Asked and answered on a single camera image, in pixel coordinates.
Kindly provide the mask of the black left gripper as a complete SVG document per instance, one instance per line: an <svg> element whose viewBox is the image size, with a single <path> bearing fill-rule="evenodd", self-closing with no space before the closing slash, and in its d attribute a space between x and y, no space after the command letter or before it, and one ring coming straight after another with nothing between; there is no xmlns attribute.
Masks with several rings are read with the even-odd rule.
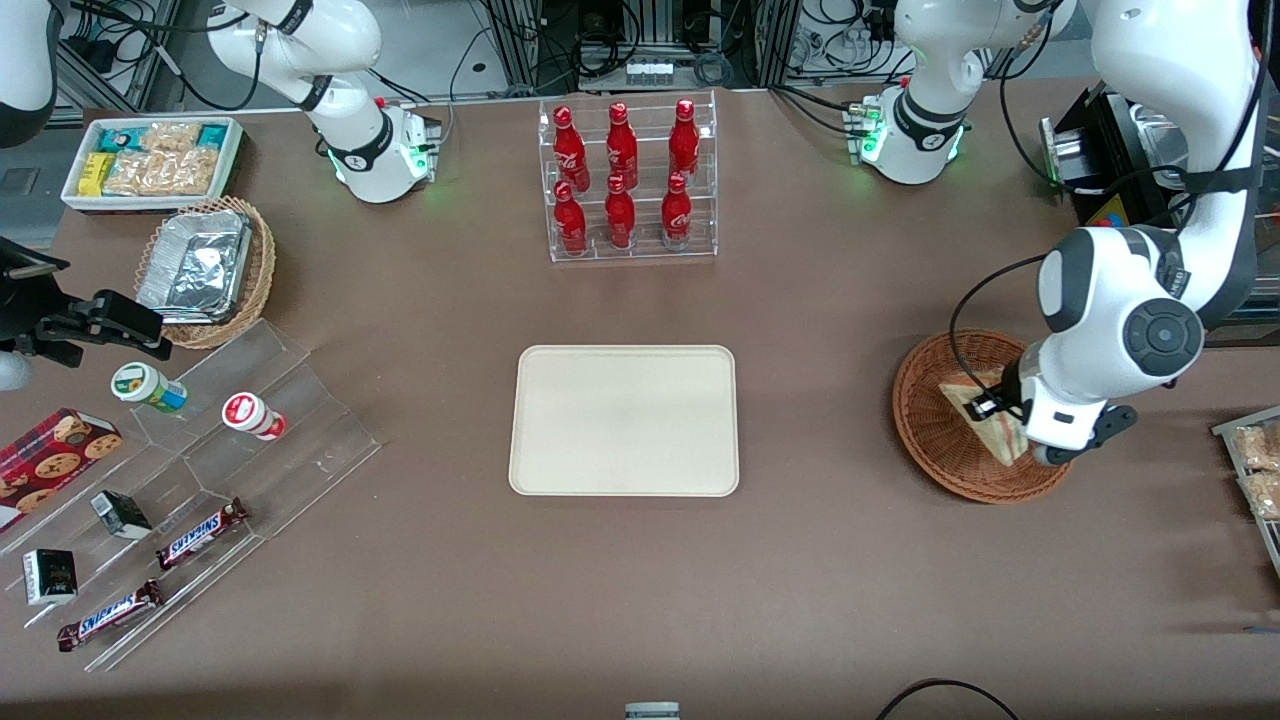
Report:
<svg viewBox="0 0 1280 720"><path fill-rule="evenodd" d="M978 395L965 402L965 414L973 421L984 421L1006 413L1019 421L1027 419L1021 393L1020 361L1015 359L1001 372L1000 386L979 387Z"/></svg>

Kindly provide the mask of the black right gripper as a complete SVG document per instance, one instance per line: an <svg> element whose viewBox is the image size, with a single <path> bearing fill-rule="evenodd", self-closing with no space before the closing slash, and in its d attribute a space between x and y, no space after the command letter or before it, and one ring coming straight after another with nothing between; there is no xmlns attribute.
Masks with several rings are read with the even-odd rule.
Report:
<svg viewBox="0 0 1280 720"><path fill-rule="evenodd" d="M60 258L1 238L1 342L29 357L45 357L61 366L79 366L88 325L70 313L78 299L64 293L54 274L69 268ZM65 322L42 322L64 316ZM92 299L93 337L102 345L134 348L154 359L169 359L173 343L163 336L163 318L114 290Z"/></svg>

